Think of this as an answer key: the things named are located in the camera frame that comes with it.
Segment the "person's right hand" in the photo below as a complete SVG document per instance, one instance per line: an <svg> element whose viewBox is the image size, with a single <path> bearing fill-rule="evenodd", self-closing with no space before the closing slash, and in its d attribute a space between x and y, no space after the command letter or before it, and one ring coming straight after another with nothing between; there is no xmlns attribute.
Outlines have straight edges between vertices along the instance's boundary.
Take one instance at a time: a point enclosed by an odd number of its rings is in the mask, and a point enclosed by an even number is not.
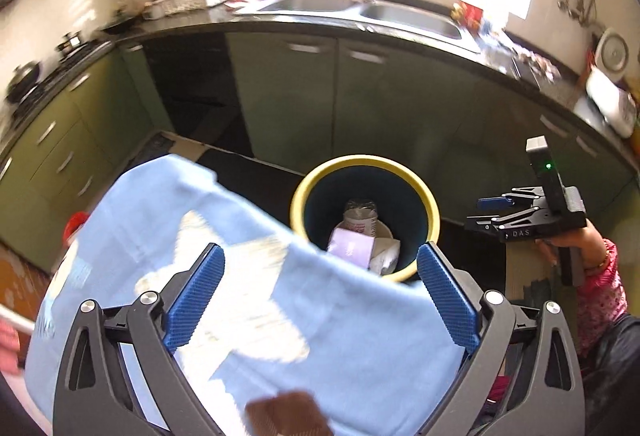
<svg viewBox="0 0 640 436"><path fill-rule="evenodd" d="M606 243L590 221L587 221L585 227L566 231L549 239L537 239L535 243L552 265L559 264L560 248L577 249L587 275L600 274L608 265Z"/></svg>

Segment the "pink patterned sleeve forearm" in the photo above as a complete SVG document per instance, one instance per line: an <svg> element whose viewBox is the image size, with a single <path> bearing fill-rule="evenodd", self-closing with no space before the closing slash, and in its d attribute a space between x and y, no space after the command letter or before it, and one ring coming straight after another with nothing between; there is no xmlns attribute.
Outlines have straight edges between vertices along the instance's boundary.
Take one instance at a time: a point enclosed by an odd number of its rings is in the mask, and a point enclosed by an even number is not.
<svg viewBox="0 0 640 436"><path fill-rule="evenodd" d="M598 267L599 272L587 276L584 284L577 289L577 354L580 358L588 355L605 331L628 308L626 291L618 272L616 244L606 238L603 243L606 259Z"/></svg>

